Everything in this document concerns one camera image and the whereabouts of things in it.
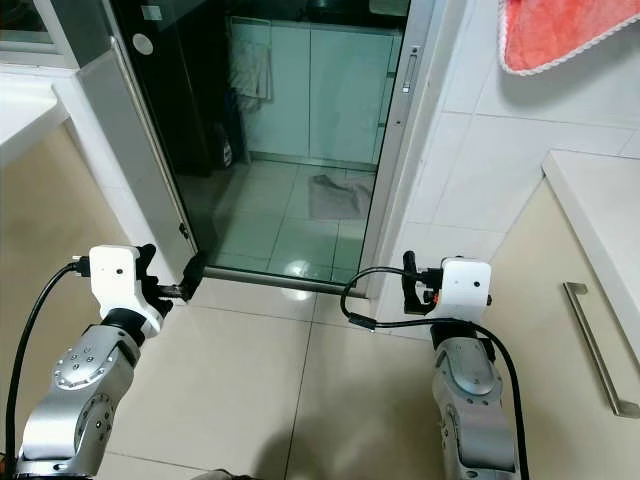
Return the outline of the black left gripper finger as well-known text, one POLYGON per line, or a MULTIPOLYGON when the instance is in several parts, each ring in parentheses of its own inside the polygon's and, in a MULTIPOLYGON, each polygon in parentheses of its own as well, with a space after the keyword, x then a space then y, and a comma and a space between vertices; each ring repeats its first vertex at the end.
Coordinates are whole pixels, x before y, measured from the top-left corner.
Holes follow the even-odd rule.
POLYGON ((184 302, 189 302, 195 297, 198 285, 205 278, 205 268, 207 266, 207 251, 198 250, 195 255, 184 265, 182 278, 180 278, 180 298, 184 302))

